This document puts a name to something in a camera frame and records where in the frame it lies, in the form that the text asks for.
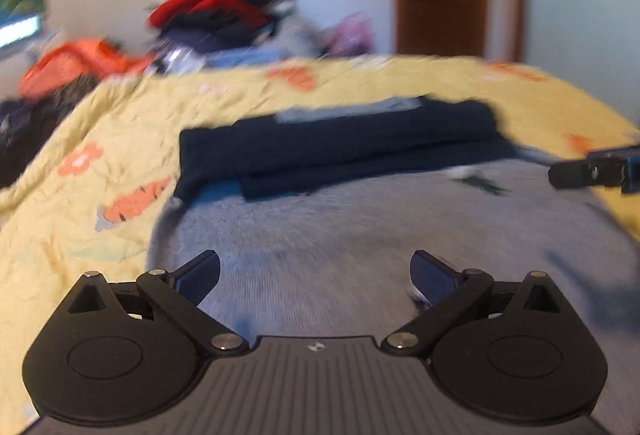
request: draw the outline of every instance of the circular cap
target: circular cap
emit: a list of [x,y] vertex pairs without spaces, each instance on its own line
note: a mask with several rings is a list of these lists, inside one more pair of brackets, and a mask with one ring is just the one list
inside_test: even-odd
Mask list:
[[531,336],[497,339],[489,346],[488,356],[497,370],[521,379],[544,377],[562,363],[562,354],[555,346]]
[[396,332],[386,338],[386,342],[395,349],[412,349],[418,344],[418,338],[411,332]]
[[139,344],[125,338],[94,338],[80,343],[69,354],[69,366],[89,379],[116,379],[142,361]]
[[604,355],[587,329],[561,313],[506,310],[465,323],[436,344],[431,360],[450,396],[509,422],[587,414],[607,377]]
[[219,350],[236,350],[244,343],[244,339],[236,334],[219,334],[211,339],[211,344]]

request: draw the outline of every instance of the bed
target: bed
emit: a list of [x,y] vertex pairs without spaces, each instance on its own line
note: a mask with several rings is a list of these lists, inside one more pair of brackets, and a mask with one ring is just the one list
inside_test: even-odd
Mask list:
[[[474,58],[290,60],[193,76],[107,79],[55,131],[19,181],[0,193],[0,434],[16,433],[33,418],[20,377],[22,359],[79,275],[99,271],[109,281],[133,281],[145,270],[154,224],[179,176],[181,130],[226,126],[292,107],[424,94],[481,98],[497,111],[508,138],[560,158],[580,157],[584,144],[628,144],[638,132],[606,105],[544,72]],[[640,240],[640,196],[623,198],[620,190],[604,189],[594,194],[623,227],[620,234]],[[615,269],[614,260],[607,262],[612,285],[633,290],[637,267]],[[523,274],[537,269],[526,260],[517,263]],[[630,291],[623,306],[637,306],[634,295]],[[622,329],[600,328],[586,301],[575,306],[607,347],[607,339],[637,344]],[[621,313],[631,314],[640,328],[637,313]],[[606,407],[598,405],[596,413],[615,433],[633,435],[640,418],[631,418],[638,405],[628,389],[622,391],[625,382],[628,376],[610,372]]]

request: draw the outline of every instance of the red clothing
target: red clothing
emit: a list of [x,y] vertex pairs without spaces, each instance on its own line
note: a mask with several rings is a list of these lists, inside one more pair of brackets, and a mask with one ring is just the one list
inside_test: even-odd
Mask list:
[[242,17],[252,28],[266,25],[269,19],[260,9],[244,0],[168,0],[158,7],[149,17],[152,27],[162,28],[171,18],[181,12],[221,9]]

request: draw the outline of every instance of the orange flower pattern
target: orange flower pattern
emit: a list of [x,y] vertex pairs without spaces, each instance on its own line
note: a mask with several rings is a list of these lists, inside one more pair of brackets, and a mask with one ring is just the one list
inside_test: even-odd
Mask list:
[[107,208],[98,209],[98,221],[95,224],[96,231],[113,229],[116,224],[130,221],[145,212],[153,204],[166,187],[171,182],[171,178],[156,180],[142,186],[128,195],[120,196]]
[[104,155],[104,150],[95,142],[90,142],[80,151],[74,152],[65,158],[60,168],[58,168],[58,175],[61,177],[81,175],[89,169],[92,161],[98,160],[102,155]]
[[591,139],[583,135],[569,135],[568,139],[571,149],[584,157],[586,157],[590,151],[594,150]]
[[300,92],[312,92],[316,89],[316,80],[307,66],[274,68],[267,72],[267,78],[282,78]]
[[526,68],[523,68],[520,65],[514,65],[512,63],[488,63],[489,68],[491,68],[494,72],[500,72],[501,74],[511,74],[512,76],[518,76],[521,79],[525,79],[526,81],[546,81],[543,76],[539,76],[538,74],[534,74],[533,72],[529,72]]

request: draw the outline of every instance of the pile of clothes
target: pile of clothes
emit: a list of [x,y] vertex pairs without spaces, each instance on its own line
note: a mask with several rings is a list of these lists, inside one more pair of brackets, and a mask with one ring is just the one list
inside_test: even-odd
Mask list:
[[289,0],[166,0],[153,11],[148,23],[160,30],[162,45],[186,46],[209,54],[250,47],[275,37],[284,20],[283,6],[289,7],[285,15],[291,15]]
[[111,75],[140,73],[153,56],[129,57],[104,40],[66,43],[22,76],[20,98],[0,102],[0,188],[11,186],[67,115]]

